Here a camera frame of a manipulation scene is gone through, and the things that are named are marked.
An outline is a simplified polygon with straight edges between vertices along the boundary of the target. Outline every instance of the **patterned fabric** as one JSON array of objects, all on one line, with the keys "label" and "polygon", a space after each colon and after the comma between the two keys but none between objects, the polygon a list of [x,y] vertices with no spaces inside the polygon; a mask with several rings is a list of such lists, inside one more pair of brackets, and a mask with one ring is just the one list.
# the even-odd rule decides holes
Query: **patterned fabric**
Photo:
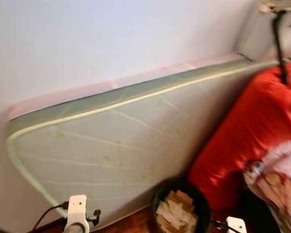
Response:
[{"label": "patterned fabric", "polygon": [[244,171],[248,187],[265,200],[282,233],[291,233],[291,141],[270,149]]}]

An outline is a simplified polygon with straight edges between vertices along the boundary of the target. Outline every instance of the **stain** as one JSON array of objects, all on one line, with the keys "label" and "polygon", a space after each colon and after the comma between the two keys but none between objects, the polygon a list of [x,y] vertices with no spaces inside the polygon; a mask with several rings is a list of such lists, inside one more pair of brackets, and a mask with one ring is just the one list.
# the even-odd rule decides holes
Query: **stain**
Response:
[{"label": "stain", "polygon": [[156,103],[156,106],[160,107],[160,106],[162,106],[163,104],[164,104],[164,99],[163,99],[162,96],[159,96],[159,99],[158,99],[158,101],[157,101],[157,103]]},{"label": "stain", "polygon": [[112,164],[112,159],[109,156],[104,156],[103,161],[107,164]]},{"label": "stain", "polygon": [[63,127],[62,127],[62,125],[61,124],[57,124],[57,125],[55,125],[55,127],[56,127],[56,135],[55,135],[55,137],[63,137],[64,135],[65,135],[65,133],[64,133],[64,131],[63,131]]},{"label": "stain", "polygon": [[123,166],[123,148],[121,142],[116,142],[116,159],[119,166]]}]

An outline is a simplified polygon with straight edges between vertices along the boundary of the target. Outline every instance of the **black cable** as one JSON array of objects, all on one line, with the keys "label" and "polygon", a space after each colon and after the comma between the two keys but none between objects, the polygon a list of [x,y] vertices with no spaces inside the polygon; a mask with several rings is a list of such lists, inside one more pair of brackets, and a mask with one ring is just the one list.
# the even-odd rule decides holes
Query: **black cable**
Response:
[{"label": "black cable", "polygon": [[235,233],[241,233],[238,230],[235,230],[234,228],[232,228],[232,227],[230,227],[230,226],[228,226],[226,224],[223,224],[221,222],[211,221],[211,224],[213,224],[213,225],[215,225],[217,227],[224,227],[224,228],[230,229],[230,230],[234,231]]},{"label": "black cable", "polygon": [[35,226],[33,227],[33,229],[31,230],[31,232],[35,232],[35,230],[37,229],[39,223],[41,222],[41,220],[45,217],[45,215],[48,214],[49,211],[51,210],[54,210],[54,209],[57,209],[57,208],[62,208],[63,207],[63,204],[60,204],[60,205],[57,205],[57,206],[53,206],[53,207],[50,207],[48,210],[46,210],[44,212],[44,214],[42,214],[42,216],[39,218],[39,220],[37,221],[37,223],[35,224]]}]

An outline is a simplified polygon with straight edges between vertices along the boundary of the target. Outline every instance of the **red fabric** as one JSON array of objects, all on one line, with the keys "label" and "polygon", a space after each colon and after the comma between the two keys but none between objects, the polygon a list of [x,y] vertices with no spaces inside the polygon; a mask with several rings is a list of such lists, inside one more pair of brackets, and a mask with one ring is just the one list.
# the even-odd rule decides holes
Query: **red fabric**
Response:
[{"label": "red fabric", "polygon": [[212,209],[234,206],[242,189],[242,170],[273,146],[291,139],[291,63],[288,85],[280,69],[258,74],[194,162],[189,182],[207,197]]}]

